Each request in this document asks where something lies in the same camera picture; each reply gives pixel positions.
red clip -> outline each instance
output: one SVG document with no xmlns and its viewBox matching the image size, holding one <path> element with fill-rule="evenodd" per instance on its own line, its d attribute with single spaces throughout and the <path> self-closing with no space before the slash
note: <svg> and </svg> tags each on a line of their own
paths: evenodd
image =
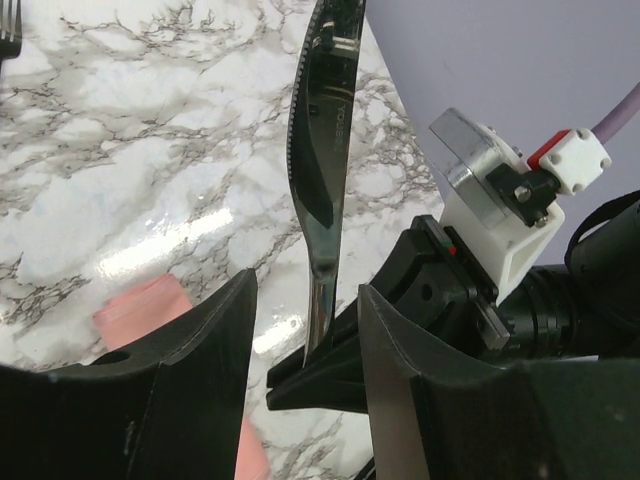
<svg viewBox="0 0 640 480">
<path fill-rule="evenodd" d="M 551 140 L 549 140 L 547 143 L 541 146 L 538 150 L 536 150 L 536 153 L 531 155 L 529 157 L 529 160 L 527 160 L 527 164 L 529 165 L 529 168 L 531 170 L 539 170 L 540 159 L 544 157 L 547 154 L 547 152 L 551 150 L 560 140 L 566 137 L 570 131 L 571 130 L 560 130 L 553 137 L 551 137 Z"/>
</svg>

black mounting bracket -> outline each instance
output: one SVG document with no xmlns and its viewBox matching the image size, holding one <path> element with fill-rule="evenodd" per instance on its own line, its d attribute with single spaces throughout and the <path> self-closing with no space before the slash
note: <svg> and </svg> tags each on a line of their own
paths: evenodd
<svg viewBox="0 0 640 480">
<path fill-rule="evenodd" d="M 403 316 L 463 351 L 483 349 L 475 325 L 479 297 L 495 300 L 497 290 L 452 228 L 430 215 L 416 217 L 371 281 Z M 332 348 L 304 368 L 303 348 L 268 373 L 270 410 L 326 408 L 366 413 L 367 402 L 358 338 L 357 302 L 334 323 Z"/>
<path fill-rule="evenodd" d="M 527 227 L 549 215 L 547 208 L 560 189 L 560 181 L 551 172 L 541 169 L 518 173 L 506 163 L 487 174 L 486 181 Z"/>
</svg>

knife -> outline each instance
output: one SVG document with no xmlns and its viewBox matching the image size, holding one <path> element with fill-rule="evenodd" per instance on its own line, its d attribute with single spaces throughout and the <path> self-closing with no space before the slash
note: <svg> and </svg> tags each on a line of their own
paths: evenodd
<svg viewBox="0 0 640 480">
<path fill-rule="evenodd" d="M 318 0 L 293 88 L 287 170 L 311 277 L 305 363 L 331 347 L 365 3 Z"/>
</svg>

fork tines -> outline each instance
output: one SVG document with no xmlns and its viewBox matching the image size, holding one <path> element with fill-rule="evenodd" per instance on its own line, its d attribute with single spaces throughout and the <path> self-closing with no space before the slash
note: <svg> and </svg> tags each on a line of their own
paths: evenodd
<svg viewBox="0 0 640 480">
<path fill-rule="evenodd" d="M 0 40 L 5 42 L 22 40 L 20 10 L 20 0 L 0 0 Z"/>
</svg>

stainless steel knife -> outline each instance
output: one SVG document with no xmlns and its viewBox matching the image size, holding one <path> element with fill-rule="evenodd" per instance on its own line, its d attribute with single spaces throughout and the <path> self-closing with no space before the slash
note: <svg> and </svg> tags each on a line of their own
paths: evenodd
<svg viewBox="0 0 640 480">
<path fill-rule="evenodd" d="M 311 273 L 305 363 L 331 347 L 365 3 L 318 0 L 293 89 L 287 166 Z"/>
</svg>

